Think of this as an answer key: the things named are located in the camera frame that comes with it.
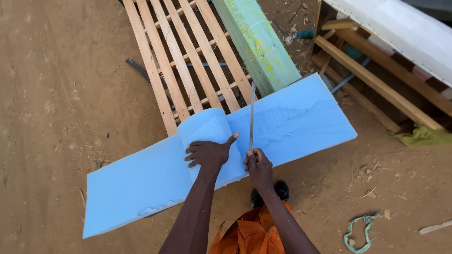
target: orange shirt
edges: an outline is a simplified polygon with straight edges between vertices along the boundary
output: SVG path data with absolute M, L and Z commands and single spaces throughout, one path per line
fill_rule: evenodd
M 283 201 L 292 213 L 287 202 Z M 208 254 L 283 254 L 284 247 L 268 208 L 256 207 L 242 215 L 226 231 L 220 225 Z

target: wooden bed frame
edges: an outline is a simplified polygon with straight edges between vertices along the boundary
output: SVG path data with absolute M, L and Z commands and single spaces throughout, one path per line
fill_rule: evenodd
M 319 12 L 321 8 L 333 9 L 326 2 L 319 2 Z M 335 18 L 329 15 L 326 19 Z M 413 122 L 423 124 L 434 130 L 444 130 L 444 127 L 433 120 L 429 115 L 421 111 L 409 100 L 397 93 L 394 89 L 388 86 L 381 79 L 376 77 L 373 73 L 362 67 L 358 62 L 353 60 L 347 54 L 341 51 L 341 47 L 333 45 L 328 41 L 332 35 L 336 34 L 339 38 L 338 41 L 347 42 L 352 45 L 364 55 L 368 56 L 375 63 L 388 70 L 395 77 L 400 79 L 403 83 L 413 88 L 416 92 L 426 98 L 429 102 L 435 105 L 438 109 L 443 111 L 446 115 L 452 117 L 452 102 L 448 100 L 444 95 L 435 90 L 425 81 L 417 77 L 411 71 L 403 67 L 391 56 L 385 54 L 378 47 L 370 43 L 367 38 L 361 36 L 351 28 L 362 28 L 365 32 L 379 38 L 371 31 L 354 22 L 350 18 L 339 20 L 325 20 L 320 18 L 317 22 L 316 36 L 314 39 L 315 45 L 320 46 L 321 51 L 311 56 L 311 61 L 321 69 L 321 73 L 325 73 L 334 83 L 338 84 L 344 80 L 333 68 L 329 66 L 329 61 L 334 58 L 337 62 L 342 64 L 349 71 L 354 73 L 359 79 L 366 83 L 369 87 L 374 89 L 382 97 L 384 97 L 391 104 L 396 106 L 401 112 L 408 116 Z M 321 34 L 322 30 L 330 30 L 324 36 Z M 375 106 L 370 100 L 368 100 L 363 94 L 356 90 L 351 84 L 346 83 L 342 86 L 347 94 L 350 95 L 358 104 L 360 104 L 365 110 L 371 113 L 383 126 L 388 130 L 399 132 L 401 127 L 386 116 L 377 106 Z
M 238 87 L 240 93 L 245 99 L 246 104 L 251 100 L 251 86 L 249 75 L 245 75 L 240 66 L 227 37 L 229 34 L 223 33 L 215 15 L 206 0 L 179 0 L 181 8 L 176 9 L 171 0 L 163 0 L 169 15 L 166 16 L 163 6 L 159 0 L 150 0 L 154 13 L 158 21 L 154 23 L 146 0 L 136 0 L 139 13 L 133 0 L 123 0 L 124 7 L 132 24 L 132 28 L 137 39 L 138 47 L 143 57 L 146 71 L 149 75 L 152 88 L 157 99 L 160 113 L 165 124 L 168 136 L 177 132 L 176 122 L 180 120 L 183 122 L 190 117 L 192 113 L 198 113 L 203 110 L 203 105 L 209 103 L 212 108 L 223 108 L 220 103 L 219 96 L 223 96 L 226 101 L 229 111 L 232 113 L 240 109 L 240 105 L 235 97 L 232 88 Z M 193 8 L 197 7 L 201 12 L 202 18 L 207 24 L 213 40 L 209 41 L 204 33 L 199 20 L 197 19 Z M 195 48 L 190 39 L 187 30 L 182 23 L 180 16 L 184 14 L 189 22 L 191 30 L 194 33 L 196 41 L 199 45 Z M 172 31 L 169 21 L 173 22 L 176 31 Z M 164 41 L 161 39 L 158 28 L 162 30 L 165 35 L 168 48 L 170 49 L 173 62 L 170 62 L 164 49 Z M 174 34 L 177 34 L 185 48 L 187 54 L 182 55 Z M 148 43 L 147 38 L 152 45 L 152 49 Z M 229 84 L 217 57 L 214 54 L 212 47 L 218 47 L 221 52 L 235 82 Z M 211 81 L 208 78 L 205 67 L 202 65 L 199 54 L 203 54 L 213 76 L 220 88 L 215 91 Z M 198 76 L 202 89 L 206 94 L 206 98 L 200 99 L 198 92 L 195 89 L 192 77 L 188 71 L 186 61 L 191 61 L 193 68 Z M 184 90 L 181 90 L 176 82 L 173 68 L 176 68 Z M 172 112 L 170 103 L 165 93 L 164 83 L 168 87 L 169 97 L 175 106 L 175 112 Z M 183 93 L 186 93 L 190 102 L 187 105 L 183 98 Z

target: green rope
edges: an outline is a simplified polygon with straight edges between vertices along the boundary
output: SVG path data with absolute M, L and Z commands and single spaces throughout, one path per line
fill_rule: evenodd
M 370 247 L 369 229 L 373 224 L 373 220 L 378 218 L 379 216 L 380 216 L 380 214 L 378 214 L 378 213 L 374 216 L 364 215 L 364 216 L 361 216 L 354 220 L 351 220 L 348 223 L 348 233 L 344 235 L 344 243 L 349 250 L 353 251 L 354 253 L 363 253 L 364 251 L 369 249 L 369 247 Z M 360 249 L 355 249 L 353 246 L 350 246 L 348 244 L 348 239 L 349 239 L 350 235 L 352 234 L 353 223 L 355 223 L 356 221 L 359 221 L 359 220 L 363 220 L 364 223 L 367 225 L 366 228 L 364 229 L 364 234 L 366 236 L 366 244 Z

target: right hand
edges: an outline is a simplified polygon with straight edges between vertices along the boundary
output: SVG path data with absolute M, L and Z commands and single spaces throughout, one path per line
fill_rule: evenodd
M 259 193 L 273 189 L 273 163 L 267 159 L 262 149 L 254 148 L 253 151 L 246 152 L 243 164 L 246 165 L 245 170 L 250 174 L 251 182 Z

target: forearm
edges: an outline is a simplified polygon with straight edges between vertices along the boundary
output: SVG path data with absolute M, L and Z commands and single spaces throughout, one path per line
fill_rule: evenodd
M 213 191 L 220 168 L 221 165 L 201 168 L 160 254 L 206 253 Z
M 259 194 L 267 205 L 286 253 L 320 254 L 272 187 Z

